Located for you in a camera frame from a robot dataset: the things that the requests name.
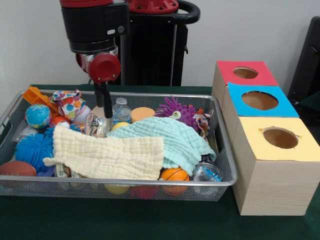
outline stacked wooden boxes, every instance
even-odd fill
[[[304,215],[320,181],[320,147],[266,65],[218,61],[212,95],[237,165],[240,214]]]

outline white wall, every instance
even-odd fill
[[[265,61],[288,92],[319,0],[189,0],[200,21],[189,25],[184,86],[212,86],[218,60]]]
[[[319,0],[191,0],[184,86],[212,86],[217,60],[266,61],[287,91]],[[83,84],[69,50],[59,0],[3,0],[0,7],[0,113],[30,84]]]

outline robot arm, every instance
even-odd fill
[[[106,82],[121,72],[115,37],[129,32],[129,7],[124,0],[60,0],[70,49],[94,81],[96,105],[112,118]]]

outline light blue blanket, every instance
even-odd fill
[[[111,131],[108,137],[163,137],[163,167],[181,167],[190,176],[202,155],[210,154],[213,161],[216,159],[215,152],[192,127],[168,117],[149,117]]]

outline water bottle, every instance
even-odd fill
[[[131,123],[131,109],[127,106],[127,99],[118,97],[115,101],[115,105],[112,107],[113,112],[113,124],[120,122]]]

